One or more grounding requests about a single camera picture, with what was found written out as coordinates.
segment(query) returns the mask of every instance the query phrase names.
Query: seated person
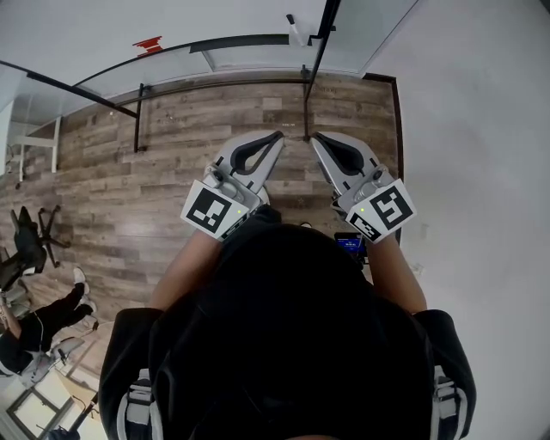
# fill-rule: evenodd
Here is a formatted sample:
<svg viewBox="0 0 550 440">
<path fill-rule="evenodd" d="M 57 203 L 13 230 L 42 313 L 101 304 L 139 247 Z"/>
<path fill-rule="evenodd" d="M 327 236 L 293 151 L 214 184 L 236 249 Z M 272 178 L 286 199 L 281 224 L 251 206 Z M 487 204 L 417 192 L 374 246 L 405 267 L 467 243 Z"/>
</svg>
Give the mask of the seated person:
<svg viewBox="0 0 550 440">
<path fill-rule="evenodd" d="M 334 240 L 268 206 L 224 243 L 196 231 L 149 307 L 116 318 L 99 393 L 108 438 L 160 424 L 165 440 L 428 440 L 440 366 L 460 389 L 446 398 L 467 397 L 453 431 L 465 437 L 476 394 L 453 320 L 428 309 L 392 235 L 368 254 L 374 286 Z M 132 396 L 148 389 L 145 410 Z"/>
<path fill-rule="evenodd" d="M 75 268 L 73 272 L 75 287 L 69 295 L 21 320 L 17 320 L 9 307 L 2 304 L 0 316 L 5 331 L 0 336 L 1 375 L 21 376 L 38 353 L 50 350 L 53 337 L 59 330 L 97 311 L 89 299 L 89 286 L 84 272 L 80 268 Z"/>
</svg>

